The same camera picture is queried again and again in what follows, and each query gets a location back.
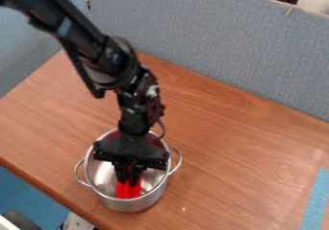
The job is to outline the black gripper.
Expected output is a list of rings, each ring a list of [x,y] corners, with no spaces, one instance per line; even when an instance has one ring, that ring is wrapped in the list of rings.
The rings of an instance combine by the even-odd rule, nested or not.
[[[146,168],[168,169],[169,152],[146,136],[119,135],[115,138],[105,138],[93,144],[93,149],[94,159],[111,162],[115,166],[117,181],[122,185],[129,179],[129,167],[131,187],[139,185]]]

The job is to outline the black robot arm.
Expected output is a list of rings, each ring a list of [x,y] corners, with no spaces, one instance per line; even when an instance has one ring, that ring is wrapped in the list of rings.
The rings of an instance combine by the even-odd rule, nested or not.
[[[71,0],[0,0],[0,6],[23,13],[28,23],[58,39],[94,97],[115,92],[119,137],[93,144],[94,158],[113,163],[122,184],[137,185],[147,169],[168,168],[170,154],[147,139],[165,105],[157,77],[134,47],[105,35]]]

